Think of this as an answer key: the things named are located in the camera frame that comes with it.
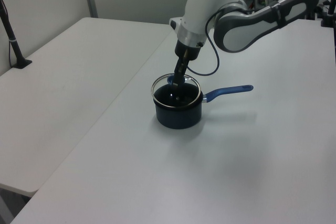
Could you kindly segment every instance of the dark blue saucepan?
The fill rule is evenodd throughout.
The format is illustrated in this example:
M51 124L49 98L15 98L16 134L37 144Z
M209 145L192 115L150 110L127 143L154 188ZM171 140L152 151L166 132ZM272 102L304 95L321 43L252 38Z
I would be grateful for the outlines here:
M185 75L178 87L172 84L173 74L159 77L152 86L152 96L158 121L171 129L186 129L198 123L202 116L202 102L211 102L222 94L248 92L252 85L221 88L205 95L198 82Z

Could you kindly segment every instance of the blue pan handle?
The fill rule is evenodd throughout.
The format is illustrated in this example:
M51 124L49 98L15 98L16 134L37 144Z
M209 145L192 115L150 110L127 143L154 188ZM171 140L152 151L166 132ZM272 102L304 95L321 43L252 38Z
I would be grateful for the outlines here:
M217 96L222 95L222 94L242 93L242 92L251 91L252 89L253 89L252 85L216 89L214 91L209 92L208 94L205 94L203 97L203 102L211 102Z

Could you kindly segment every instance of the pot lid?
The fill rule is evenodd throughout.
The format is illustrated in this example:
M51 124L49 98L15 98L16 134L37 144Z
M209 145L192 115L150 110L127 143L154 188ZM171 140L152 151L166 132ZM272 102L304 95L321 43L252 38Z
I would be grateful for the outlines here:
M167 108L182 108L197 101L201 87L191 76L184 75L184 83L174 85L173 73L159 77L152 85L154 101Z

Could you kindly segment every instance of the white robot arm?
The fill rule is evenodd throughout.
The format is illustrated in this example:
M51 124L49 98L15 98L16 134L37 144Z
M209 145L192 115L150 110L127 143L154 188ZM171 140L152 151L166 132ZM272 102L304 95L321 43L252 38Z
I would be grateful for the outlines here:
M184 16L170 19L177 33L175 53L179 57L173 83L180 83L188 62L197 58L207 38L206 30L214 27L214 41L221 50L239 52L260 37L303 17L323 1L279 0L249 14L243 0L188 0Z

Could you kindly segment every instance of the white table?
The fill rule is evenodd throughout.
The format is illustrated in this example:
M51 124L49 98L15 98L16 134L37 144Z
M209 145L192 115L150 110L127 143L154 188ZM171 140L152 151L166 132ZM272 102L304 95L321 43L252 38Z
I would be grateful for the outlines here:
M150 95L174 69L175 43L171 32L13 224L334 223L332 29L298 20L219 51L219 72L197 77L203 91L255 89L203 104L186 130L160 125ZM206 72L213 59L207 43L191 66Z
M0 188L32 196L169 34L85 18L0 77Z

